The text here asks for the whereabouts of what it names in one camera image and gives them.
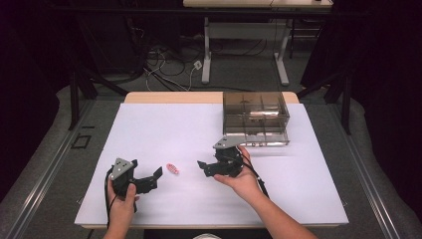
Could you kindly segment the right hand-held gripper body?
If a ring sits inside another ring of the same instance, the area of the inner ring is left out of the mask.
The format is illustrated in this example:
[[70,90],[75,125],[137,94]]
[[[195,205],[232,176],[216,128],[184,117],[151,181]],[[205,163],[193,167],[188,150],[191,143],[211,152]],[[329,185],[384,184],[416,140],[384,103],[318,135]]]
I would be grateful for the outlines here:
[[236,177],[242,171],[242,168],[245,165],[241,152],[238,149],[238,147],[242,145],[225,147],[222,143],[220,143],[221,139],[219,139],[214,144],[215,150],[222,150],[222,158],[217,159],[215,157],[217,159],[217,163],[219,164],[219,169],[217,170],[216,174]]

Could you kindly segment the person's left hand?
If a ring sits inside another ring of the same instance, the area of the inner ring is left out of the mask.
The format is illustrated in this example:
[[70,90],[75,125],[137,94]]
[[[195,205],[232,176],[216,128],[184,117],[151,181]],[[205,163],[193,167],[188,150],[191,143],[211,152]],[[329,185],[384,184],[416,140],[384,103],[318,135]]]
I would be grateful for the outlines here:
[[115,235],[124,234],[134,215],[134,202],[138,199],[136,187],[131,183],[127,188],[126,197],[119,199],[109,185],[107,195],[110,199],[108,231]]

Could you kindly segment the black metal stand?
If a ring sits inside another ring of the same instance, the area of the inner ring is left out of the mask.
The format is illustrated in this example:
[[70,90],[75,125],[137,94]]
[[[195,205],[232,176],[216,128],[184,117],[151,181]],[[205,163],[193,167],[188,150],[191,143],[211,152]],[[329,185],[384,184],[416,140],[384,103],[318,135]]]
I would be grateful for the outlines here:
[[350,134],[349,113],[352,87],[350,73],[334,73],[326,78],[323,78],[322,80],[318,80],[316,83],[313,83],[299,91],[297,93],[297,97],[301,99],[306,95],[319,90],[325,85],[328,85],[328,90],[323,98],[328,104],[334,104],[337,102],[339,97],[342,97],[340,122],[344,131],[347,134]]
[[81,118],[79,92],[82,92],[88,100],[95,100],[99,94],[95,89],[94,83],[99,83],[124,97],[128,94],[128,91],[86,67],[76,53],[75,47],[70,42],[65,43],[64,49],[71,65],[71,123],[69,130],[73,130]]

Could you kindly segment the white table mat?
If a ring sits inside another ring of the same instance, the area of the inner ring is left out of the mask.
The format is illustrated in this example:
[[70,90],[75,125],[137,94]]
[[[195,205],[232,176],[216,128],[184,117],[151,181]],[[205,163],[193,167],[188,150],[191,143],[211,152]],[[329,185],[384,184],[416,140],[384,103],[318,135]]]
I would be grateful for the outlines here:
[[[255,170],[270,198],[298,222],[337,226],[348,221],[305,107],[288,106],[290,142],[253,147]],[[204,174],[222,136],[219,104],[123,104],[119,107],[75,222],[106,225],[104,181],[117,158],[137,160],[137,178],[164,170],[140,197],[132,224],[139,228],[260,228],[261,219],[233,190]]]

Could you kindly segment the smoky transparent drawer box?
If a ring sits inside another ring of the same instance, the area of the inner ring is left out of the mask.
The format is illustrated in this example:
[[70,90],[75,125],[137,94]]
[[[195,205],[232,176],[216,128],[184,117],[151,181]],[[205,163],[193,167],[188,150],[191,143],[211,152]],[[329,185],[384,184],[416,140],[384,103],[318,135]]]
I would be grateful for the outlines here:
[[223,94],[223,132],[227,135],[284,135],[289,119],[279,92]]

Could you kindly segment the person's right hand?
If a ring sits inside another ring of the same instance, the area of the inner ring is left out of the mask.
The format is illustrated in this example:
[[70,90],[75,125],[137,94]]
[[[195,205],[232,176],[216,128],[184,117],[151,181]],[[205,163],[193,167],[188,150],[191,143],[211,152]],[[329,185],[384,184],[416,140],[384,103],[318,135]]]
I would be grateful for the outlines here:
[[239,146],[238,149],[240,150],[243,162],[245,163],[242,171],[236,177],[215,174],[214,179],[231,187],[238,196],[250,205],[253,205],[263,199],[267,199],[267,196],[262,192],[258,184],[258,179],[253,171],[249,152],[243,146]]

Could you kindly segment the metal floor rail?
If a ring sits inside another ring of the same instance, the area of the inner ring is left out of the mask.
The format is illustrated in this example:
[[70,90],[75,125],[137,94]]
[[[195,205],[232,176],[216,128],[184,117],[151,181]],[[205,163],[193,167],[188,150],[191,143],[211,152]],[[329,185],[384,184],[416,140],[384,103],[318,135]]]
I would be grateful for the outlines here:
[[388,212],[384,201],[381,199],[381,196],[367,170],[367,167],[364,164],[362,156],[353,140],[352,135],[346,133],[340,122],[341,113],[339,112],[339,109],[336,105],[328,105],[327,107],[330,115],[335,118],[335,126],[340,131],[340,135],[345,141],[347,149],[351,154],[351,163],[353,165],[353,169],[359,179],[360,185],[362,186],[362,189],[384,235],[384,238],[402,239],[399,235],[397,227],[393,223],[391,215]]
[[20,239],[62,166],[94,100],[86,100],[80,118],[71,124],[71,105],[60,104],[56,118],[22,173],[0,203],[0,239]]

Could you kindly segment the dark curtain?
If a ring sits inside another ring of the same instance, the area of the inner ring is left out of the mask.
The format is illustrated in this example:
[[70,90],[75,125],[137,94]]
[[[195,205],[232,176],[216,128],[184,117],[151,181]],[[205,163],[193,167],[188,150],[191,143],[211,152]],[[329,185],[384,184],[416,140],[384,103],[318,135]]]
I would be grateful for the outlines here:
[[0,202],[51,127],[67,84],[42,0],[0,0]]
[[365,110],[372,151],[401,199],[422,222],[422,0],[333,0],[304,71],[308,88],[353,60],[351,97]]

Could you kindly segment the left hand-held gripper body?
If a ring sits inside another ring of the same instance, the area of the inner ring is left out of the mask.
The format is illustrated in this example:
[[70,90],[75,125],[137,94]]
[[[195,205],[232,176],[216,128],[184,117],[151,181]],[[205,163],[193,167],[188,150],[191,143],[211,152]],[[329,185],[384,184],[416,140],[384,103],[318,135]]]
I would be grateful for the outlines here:
[[111,180],[109,185],[114,196],[126,197],[128,186],[134,183],[133,172],[134,167],[132,167],[131,161],[120,157],[115,160],[108,177]]

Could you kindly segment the person's dark clothing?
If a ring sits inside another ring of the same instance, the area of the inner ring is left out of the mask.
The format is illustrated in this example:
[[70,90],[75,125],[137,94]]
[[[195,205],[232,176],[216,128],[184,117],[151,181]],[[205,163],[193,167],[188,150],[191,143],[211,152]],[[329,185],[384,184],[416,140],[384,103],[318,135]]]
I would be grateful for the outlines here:
[[273,239],[267,229],[145,229],[144,239],[194,239],[212,235],[220,239]]

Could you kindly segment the black metal frame bar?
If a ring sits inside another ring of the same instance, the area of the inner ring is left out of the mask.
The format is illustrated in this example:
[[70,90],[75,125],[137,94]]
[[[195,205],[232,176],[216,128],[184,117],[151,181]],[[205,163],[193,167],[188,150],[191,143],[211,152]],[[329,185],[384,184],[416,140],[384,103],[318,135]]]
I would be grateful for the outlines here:
[[280,16],[280,17],[296,17],[296,16],[311,16],[311,17],[360,17],[368,16],[367,12],[288,12],[288,11],[271,11],[271,10],[257,10],[257,9],[107,9],[107,8],[76,8],[66,6],[53,6],[52,10],[62,12],[74,13],[102,13],[102,14],[131,14],[131,15],[177,15],[177,16]]

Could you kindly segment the white desk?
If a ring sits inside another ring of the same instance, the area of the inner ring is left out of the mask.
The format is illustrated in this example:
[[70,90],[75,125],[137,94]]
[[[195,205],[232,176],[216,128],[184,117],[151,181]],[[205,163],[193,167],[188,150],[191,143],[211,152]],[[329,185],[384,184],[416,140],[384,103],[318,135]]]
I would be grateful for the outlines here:
[[[322,12],[326,12],[331,8],[332,4],[332,0],[183,0],[183,6],[191,8],[269,9],[275,11],[287,10],[289,13],[296,10],[322,10]],[[288,86],[290,82],[284,65],[284,55],[289,36],[293,30],[293,27],[290,26],[293,24],[293,20],[277,20],[276,18],[274,20],[275,39],[280,42],[279,50],[274,53],[274,60],[281,84]],[[205,17],[202,83],[208,84],[210,82],[211,39],[267,39],[270,37],[270,33],[270,23],[216,23],[209,22],[209,18]]]

